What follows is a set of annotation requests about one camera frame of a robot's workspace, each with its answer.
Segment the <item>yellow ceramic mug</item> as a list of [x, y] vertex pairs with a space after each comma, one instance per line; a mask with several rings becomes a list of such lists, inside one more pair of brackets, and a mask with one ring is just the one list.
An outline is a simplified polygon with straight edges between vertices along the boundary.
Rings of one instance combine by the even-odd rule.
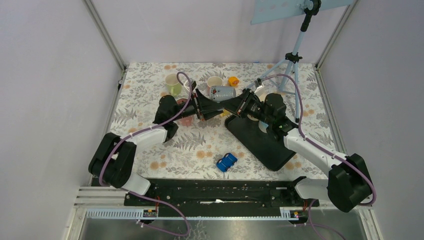
[[223, 111], [223, 113], [221, 113], [221, 114], [220, 114], [220, 116], [221, 116], [221, 117], [226, 117], [226, 116], [228, 116], [228, 115], [230, 115], [230, 114], [231, 114], [230, 112], [228, 112], [228, 111], [224, 110], [224, 111]]

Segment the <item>light green mug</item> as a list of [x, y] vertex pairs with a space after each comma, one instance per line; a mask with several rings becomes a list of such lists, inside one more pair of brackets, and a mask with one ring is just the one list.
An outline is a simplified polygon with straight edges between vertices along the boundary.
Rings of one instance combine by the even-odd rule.
[[177, 79], [176, 73], [171, 73], [165, 77], [165, 84], [171, 96], [178, 96], [182, 92], [182, 84]]

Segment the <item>large pink speckled mug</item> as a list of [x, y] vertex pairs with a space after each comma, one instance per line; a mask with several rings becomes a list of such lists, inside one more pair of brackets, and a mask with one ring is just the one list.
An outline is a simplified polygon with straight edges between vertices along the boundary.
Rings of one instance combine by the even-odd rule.
[[[186, 101], [187, 101], [186, 98], [180, 98], [176, 102], [177, 102], [177, 104], [180, 105], [180, 104], [184, 104]], [[194, 120], [193, 116], [188, 116], [188, 117], [184, 117], [184, 118], [179, 119], [178, 122], [181, 126], [189, 127], [189, 126], [192, 125], [193, 120]]]

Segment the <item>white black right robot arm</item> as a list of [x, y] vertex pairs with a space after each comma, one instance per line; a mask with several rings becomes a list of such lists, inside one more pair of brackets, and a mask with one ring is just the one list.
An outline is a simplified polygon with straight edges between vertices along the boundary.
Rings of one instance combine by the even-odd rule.
[[315, 141], [303, 132], [300, 123], [286, 116], [280, 94], [270, 93], [264, 100], [249, 89], [239, 96], [220, 102], [232, 116], [226, 128], [269, 170], [281, 169], [299, 154], [318, 167], [327, 179], [303, 178], [287, 191], [287, 201], [293, 206], [306, 199], [332, 202], [348, 213], [377, 199], [365, 160], [358, 154], [345, 155]]

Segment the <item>pink ceramic mug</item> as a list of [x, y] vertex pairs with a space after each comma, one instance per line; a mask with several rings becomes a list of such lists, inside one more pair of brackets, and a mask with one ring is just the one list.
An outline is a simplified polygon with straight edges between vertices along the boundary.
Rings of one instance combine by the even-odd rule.
[[211, 76], [206, 81], [207, 87], [210, 89], [211, 87], [223, 86], [224, 81], [219, 76]]

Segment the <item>small grey mug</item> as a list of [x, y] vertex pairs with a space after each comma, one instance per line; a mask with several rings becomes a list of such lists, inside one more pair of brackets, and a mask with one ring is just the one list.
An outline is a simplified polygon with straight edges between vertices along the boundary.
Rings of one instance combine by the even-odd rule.
[[232, 86], [211, 86], [208, 93], [209, 99], [217, 103], [236, 96], [236, 90]]

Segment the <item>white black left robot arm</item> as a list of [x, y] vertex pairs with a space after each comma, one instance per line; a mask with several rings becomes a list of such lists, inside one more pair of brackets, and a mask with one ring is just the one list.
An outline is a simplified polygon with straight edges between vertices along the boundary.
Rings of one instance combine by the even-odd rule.
[[192, 115], [207, 120], [219, 115], [223, 101], [220, 94], [221, 90], [212, 87], [208, 97], [196, 89], [182, 103], [171, 95], [162, 97], [152, 127], [126, 137], [112, 132], [103, 137], [88, 165], [89, 173], [98, 177], [101, 184], [136, 193], [136, 199], [144, 206], [152, 204], [155, 192], [150, 181], [132, 171], [137, 151], [170, 140], [178, 130], [176, 120]]

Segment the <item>light blue mug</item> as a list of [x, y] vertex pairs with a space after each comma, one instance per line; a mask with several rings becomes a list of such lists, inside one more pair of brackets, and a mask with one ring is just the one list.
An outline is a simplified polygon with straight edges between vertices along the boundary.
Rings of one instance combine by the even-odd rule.
[[268, 124], [266, 124], [265, 122], [259, 121], [258, 122], [258, 128], [263, 132], [263, 133], [267, 133], [267, 128], [268, 128]]

